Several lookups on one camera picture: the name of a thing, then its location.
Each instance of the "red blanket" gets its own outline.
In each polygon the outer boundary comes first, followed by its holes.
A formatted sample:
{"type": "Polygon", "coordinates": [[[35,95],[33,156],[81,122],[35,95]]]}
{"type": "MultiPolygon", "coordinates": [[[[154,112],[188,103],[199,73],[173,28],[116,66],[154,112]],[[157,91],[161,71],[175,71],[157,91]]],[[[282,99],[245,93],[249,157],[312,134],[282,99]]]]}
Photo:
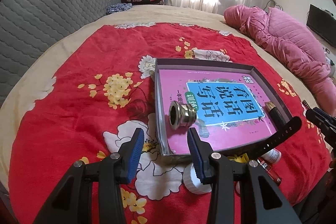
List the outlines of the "red blanket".
{"type": "MultiPolygon", "coordinates": [[[[210,194],[190,193],[182,182],[183,166],[165,166],[156,150],[154,115],[155,58],[192,58],[193,48],[222,50],[233,62],[255,66],[270,82],[302,129],[278,147],[274,166],[280,188],[295,204],[328,169],[330,155],[319,130],[303,115],[299,96],[240,37],[185,24],[148,23],[103,26],[59,68],[48,96],[37,100],[21,121],[13,144],[9,187],[21,224],[31,224],[68,167],[76,160],[99,161],[117,149],[134,128],[146,133],[137,177],[122,186],[127,223],[205,223],[210,194]],[[111,81],[120,87],[108,94],[111,81]]],[[[240,223],[236,197],[236,223],[240,223]]],[[[93,194],[93,223],[97,223],[93,194]]]]}

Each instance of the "metal screw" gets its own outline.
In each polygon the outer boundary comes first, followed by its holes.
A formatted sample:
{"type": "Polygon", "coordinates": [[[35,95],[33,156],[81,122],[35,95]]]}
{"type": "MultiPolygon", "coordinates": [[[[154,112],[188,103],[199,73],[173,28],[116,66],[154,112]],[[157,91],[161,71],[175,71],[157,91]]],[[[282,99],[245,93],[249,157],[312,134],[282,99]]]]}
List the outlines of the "metal screw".
{"type": "Polygon", "coordinates": [[[249,161],[249,165],[252,167],[257,167],[258,166],[258,162],[256,160],[250,160],[249,161]]]}
{"type": "Polygon", "coordinates": [[[77,160],[73,163],[74,167],[80,167],[83,165],[83,162],[81,160],[77,160]]]}
{"type": "Polygon", "coordinates": [[[114,152],[110,155],[110,158],[113,160],[117,160],[118,158],[120,158],[120,154],[118,152],[114,152]]]}
{"type": "Polygon", "coordinates": [[[218,160],[218,159],[220,159],[220,158],[222,157],[222,155],[219,154],[219,153],[217,153],[217,152],[213,152],[213,153],[211,154],[211,157],[212,157],[213,159],[218,160]]]}

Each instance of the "white flower print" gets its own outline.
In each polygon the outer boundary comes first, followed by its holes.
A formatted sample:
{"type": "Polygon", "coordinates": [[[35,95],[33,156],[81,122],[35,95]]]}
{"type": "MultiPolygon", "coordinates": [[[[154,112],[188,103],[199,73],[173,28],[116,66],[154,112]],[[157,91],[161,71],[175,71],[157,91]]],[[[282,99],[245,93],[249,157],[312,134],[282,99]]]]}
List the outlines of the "white flower print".
{"type": "Polygon", "coordinates": [[[180,26],[191,27],[191,26],[195,26],[195,24],[184,24],[184,23],[180,23],[180,26]]]}
{"type": "Polygon", "coordinates": [[[156,58],[153,58],[150,55],[142,57],[138,65],[139,71],[142,72],[141,79],[151,77],[154,81],[155,62],[156,58]]]}
{"type": "MultiPolygon", "coordinates": [[[[49,79],[48,82],[45,84],[44,88],[40,91],[38,91],[36,93],[35,96],[35,100],[42,100],[45,97],[48,96],[48,94],[50,94],[53,90],[54,90],[54,84],[56,83],[56,76],[54,76],[53,78],[49,79]]],[[[30,111],[33,110],[35,107],[35,101],[31,102],[30,104],[28,104],[25,109],[26,111],[30,111]]]]}
{"type": "Polygon", "coordinates": [[[302,105],[302,108],[303,108],[303,115],[306,116],[306,112],[307,112],[307,109],[305,108],[305,106],[301,103],[302,105]]]}
{"type": "Polygon", "coordinates": [[[226,32],[226,31],[219,31],[219,33],[225,37],[227,37],[228,35],[230,35],[230,32],[226,32]]]}
{"type": "Polygon", "coordinates": [[[155,137],[155,113],[148,115],[148,125],[137,120],[127,121],[118,126],[118,134],[103,133],[105,143],[111,153],[117,152],[122,143],[131,139],[136,128],[142,128],[145,141],[140,157],[135,187],[142,196],[160,200],[170,192],[178,192],[182,184],[184,165],[167,165],[161,160],[159,146],[155,137]]]}
{"type": "Polygon", "coordinates": [[[150,27],[150,26],[154,26],[155,24],[156,24],[155,22],[148,22],[148,23],[124,23],[124,24],[115,25],[114,27],[117,28],[117,29],[129,29],[129,28],[135,28],[137,26],[150,27]]]}
{"type": "Polygon", "coordinates": [[[222,127],[222,129],[224,129],[225,131],[228,130],[228,129],[230,129],[227,125],[228,125],[228,123],[224,123],[224,122],[222,122],[220,124],[220,126],[222,127]]]}

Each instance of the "gray quilted mattress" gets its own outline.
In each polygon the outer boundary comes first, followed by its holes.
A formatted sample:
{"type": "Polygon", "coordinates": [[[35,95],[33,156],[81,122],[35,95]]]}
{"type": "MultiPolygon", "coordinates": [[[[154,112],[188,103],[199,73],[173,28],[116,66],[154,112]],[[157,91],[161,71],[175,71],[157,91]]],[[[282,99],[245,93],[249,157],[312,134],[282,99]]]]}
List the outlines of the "gray quilted mattress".
{"type": "Polygon", "coordinates": [[[50,46],[106,13],[120,0],[2,0],[0,106],[50,46]]]}

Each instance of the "blue gripper pad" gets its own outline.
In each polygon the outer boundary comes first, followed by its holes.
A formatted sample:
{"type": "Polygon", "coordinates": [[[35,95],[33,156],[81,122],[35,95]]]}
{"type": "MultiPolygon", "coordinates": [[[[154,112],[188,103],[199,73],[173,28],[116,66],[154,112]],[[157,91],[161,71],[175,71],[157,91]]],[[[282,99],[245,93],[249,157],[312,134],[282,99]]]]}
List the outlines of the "blue gripper pad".
{"type": "Polygon", "coordinates": [[[196,176],[201,183],[211,184],[213,178],[213,172],[209,161],[209,156],[213,152],[211,145],[201,141],[195,128],[189,128],[187,142],[196,176]]]}
{"type": "Polygon", "coordinates": [[[144,144],[144,132],[136,128],[132,139],[123,143],[119,149],[122,156],[122,167],[119,177],[120,184],[129,184],[135,178],[144,144]]]}

